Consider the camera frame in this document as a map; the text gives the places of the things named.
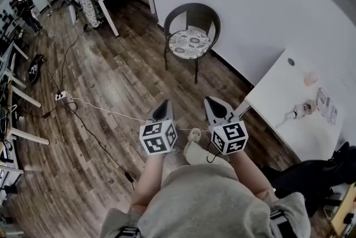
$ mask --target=black wicker chair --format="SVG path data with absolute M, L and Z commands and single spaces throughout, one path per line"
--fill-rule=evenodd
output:
M 186 30 L 170 33 L 172 21 L 182 13 L 186 12 Z M 214 23 L 215 35 L 211 41 L 207 34 L 211 24 Z M 188 30 L 188 26 L 198 27 L 205 34 L 198 31 Z M 195 83 L 198 77 L 198 59 L 204 56 L 216 43 L 220 35 L 220 18 L 210 7 L 199 3 L 183 4 L 169 13 L 165 20 L 166 47 L 164 51 L 165 68 L 168 70 L 167 52 L 178 58 L 195 61 Z

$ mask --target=chair leg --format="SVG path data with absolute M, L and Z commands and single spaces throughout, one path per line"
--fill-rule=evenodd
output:
M 168 63 L 167 63 L 167 44 L 165 46 L 165 51 L 163 53 L 164 59 L 165 59 L 165 69 L 168 70 Z
M 198 83 L 198 59 L 195 60 L 195 83 Z

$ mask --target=black bag on floor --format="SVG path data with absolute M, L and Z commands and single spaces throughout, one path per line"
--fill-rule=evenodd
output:
M 31 84 L 35 83 L 40 75 L 40 68 L 45 59 L 42 54 L 36 54 L 28 69 L 28 80 Z

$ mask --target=white tabletop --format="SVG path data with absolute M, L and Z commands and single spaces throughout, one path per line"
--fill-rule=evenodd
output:
M 288 58 L 294 60 L 295 66 L 288 63 Z M 312 115 L 288 120 L 275 128 L 295 105 L 316 100 L 319 87 L 328 93 L 320 75 L 317 75 L 318 81 L 315 84 L 309 87 L 304 84 L 304 76 L 312 70 L 312 67 L 304 67 L 303 61 L 294 51 L 286 49 L 245 99 L 301 161 L 330 159 L 344 119 L 343 111 L 333 100 L 338 109 L 335 125 L 329 124 L 316 110 Z

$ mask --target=chair seat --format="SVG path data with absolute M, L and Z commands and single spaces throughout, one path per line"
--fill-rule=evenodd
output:
M 199 58 L 210 45 L 210 38 L 198 31 L 178 31 L 169 40 L 172 53 L 183 59 Z

